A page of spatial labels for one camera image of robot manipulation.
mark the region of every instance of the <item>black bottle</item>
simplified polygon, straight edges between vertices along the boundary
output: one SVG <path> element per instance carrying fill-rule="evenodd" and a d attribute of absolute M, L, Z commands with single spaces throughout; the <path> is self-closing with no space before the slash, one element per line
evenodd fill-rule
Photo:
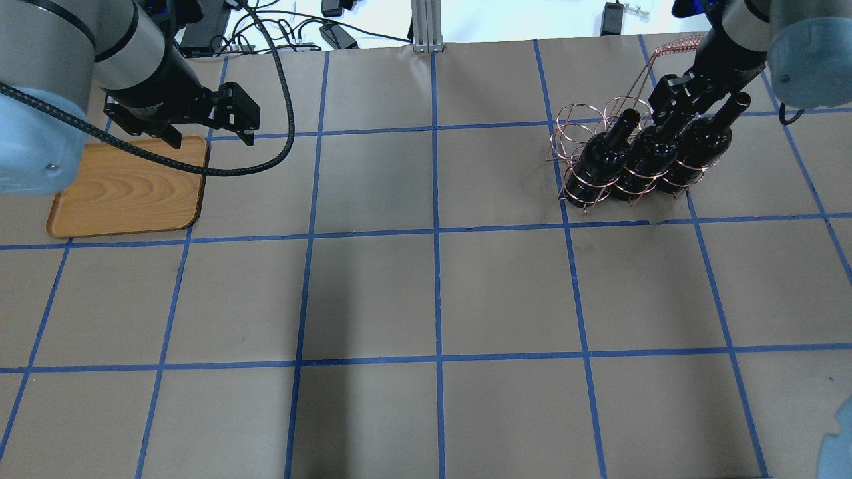
<path fill-rule="evenodd" d="M 677 159 L 660 178 L 657 189 L 678 195 L 700 180 L 731 146 L 731 124 L 750 105 L 751 97 L 740 92 L 731 95 L 715 115 L 693 121 L 683 131 Z"/>
<path fill-rule="evenodd" d="M 569 203 L 586 208 L 606 198 L 610 185 L 625 167 L 630 152 L 627 138 L 641 119 L 638 111 L 626 109 L 610 131 L 591 137 L 562 189 Z"/>
<path fill-rule="evenodd" d="M 661 125 L 649 126 L 633 141 L 627 163 L 613 185 L 612 195 L 623 201 L 635 201 L 651 191 L 677 157 L 677 135 L 695 117 L 687 105 L 669 115 Z"/>

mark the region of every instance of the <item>robotic arm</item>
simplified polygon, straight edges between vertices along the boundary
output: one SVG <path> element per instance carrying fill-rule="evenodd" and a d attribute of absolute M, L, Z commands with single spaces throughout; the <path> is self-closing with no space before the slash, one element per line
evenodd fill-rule
<path fill-rule="evenodd" d="M 766 67 L 780 101 L 797 108 L 852 101 L 852 2 L 849 0 L 702 0 L 712 28 L 680 77 L 665 75 L 651 94 L 659 124 L 687 104 L 706 111 L 741 91 Z M 677 0 L 676 16 L 699 2 Z"/>
<path fill-rule="evenodd" d="M 0 0 L 0 81 L 85 119 L 92 77 L 104 108 L 131 135 L 181 145 L 173 124 L 230 130 L 247 145 L 260 107 L 237 85 L 202 86 L 134 0 Z M 85 134 L 0 96 L 0 193 L 46 194 L 77 173 Z"/>

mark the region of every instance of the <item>metal bracket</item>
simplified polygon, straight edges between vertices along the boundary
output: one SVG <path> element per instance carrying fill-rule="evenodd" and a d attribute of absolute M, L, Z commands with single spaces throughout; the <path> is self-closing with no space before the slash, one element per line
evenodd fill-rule
<path fill-rule="evenodd" d="M 440 0 L 412 0 L 415 53 L 444 51 L 440 33 Z"/>

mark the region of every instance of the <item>coiled black wire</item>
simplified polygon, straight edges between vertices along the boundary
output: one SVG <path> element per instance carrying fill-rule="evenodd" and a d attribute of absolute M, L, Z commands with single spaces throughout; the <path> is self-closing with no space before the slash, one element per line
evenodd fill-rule
<path fill-rule="evenodd" d="M 147 159 L 154 163 L 159 163 L 164 166 L 168 166 L 170 168 L 174 168 L 176 170 L 186 171 L 189 173 L 195 173 L 197 175 L 207 175 L 207 176 L 244 176 L 251 175 L 253 173 L 260 173 L 261 171 L 268 170 L 273 166 L 284 161 L 284 158 L 287 157 L 287 154 L 290 152 L 293 147 L 293 139 L 296 135 L 296 126 L 293 121 L 293 103 L 290 98 L 290 90 L 287 88 L 287 80 L 284 76 L 284 68 L 281 66 L 281 58 L 278 55 L 278 50 L 275 48 L 272 37 L 269 35 L 266 27 L 263 25 L 260 17 L 257 16 L 257 12 L 249 6 L 247 0 L 238 0 L 239 4 L 251 15 L 251 18 L 257 23 L 257 29 L 260 30 L 263 38 L 269 44 L 269 48 L 272 49 L 273 60 L 275 62 L 275 70 L 278 73 L 278 79 L 281 82 L 281 93 L 284 94 L 284 100 L 286 104 L 287 110 L 287 143 L 284 145 L 284 148 L 281 149 L 281 152 L 275 155 L 274 158 L 270 159 L 266 163 L 256 164 L 254 166 L 247 166 L 244 168 L 233 168 L 233 169 L 221 169 L 221 168 L 206 168 L 204 166 L 196 166 L 194 164 L 187 164 L 181 161 L 177 161 L 176 159 L 171 159 L 165 156 L 158 155 L 156 153 L 151 153 L 146 150 L 143 150 L 139 147 L 131 145 L 130 143 L 120 140 L 115 136 L 112 136 L 106 133 L 104 130 L 97 128 L 96 126 L 87 123 L 86 121 L 81 120 L 68 112 L 65 112 L 49 103 L 39 100 L 35 96 L 28 95 L 19 89 L 16 89 L 13 86 L 0 82 L 0 94 L 6 95 L 13 100 L 20 101 L 21 103 L 33 107 L 37 109 L 39 112 L 48 114 L 49 116 L 60 120 L 62 123 L 69 124 L 72 127 L 91 135 L 98 140 L 101 140 L 109 145 L 112 145 L 120 150 L 124 150 L 127 153 L 134 154 L 143 159 Z"/>

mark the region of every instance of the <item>white floor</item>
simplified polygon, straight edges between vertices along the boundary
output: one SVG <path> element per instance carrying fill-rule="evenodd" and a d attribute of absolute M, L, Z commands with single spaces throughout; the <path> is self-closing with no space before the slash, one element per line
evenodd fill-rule
<path fill-rule="evenodd" d="M 322 0 L 279 0 L 270 9 L 295 10 L 304 14 L 322 15 Z M 453 0 L 441 4 L 441 29 L 445 42 L 498 42 L 532 38 L 595 37 L 601 30 L 601 15 L 606 0 Z M 622 33 L 700 32 L 710 27 L 704 16 L 677 19 L 671 15 L 673 0 L 627 0 L 630 8 L 648 14 L 625 13 Z M 231 15 L 228 32 L 242 16 Z M 264 17 L 280 18 L 280 14 Z M 370 32 L 405 37 L 412 17 L 408 0 L 360 0 L 353 10 L 344 10 L 339 20 Z M 350 31 L 361 48 L 398 45 L 399 42 L 369 37 Z M 259 33 L 249 36 L 253 44 L 262 44 Z M 329 49 L 319 33 L 319 25 L 304 28 L 303 40 Z"/>

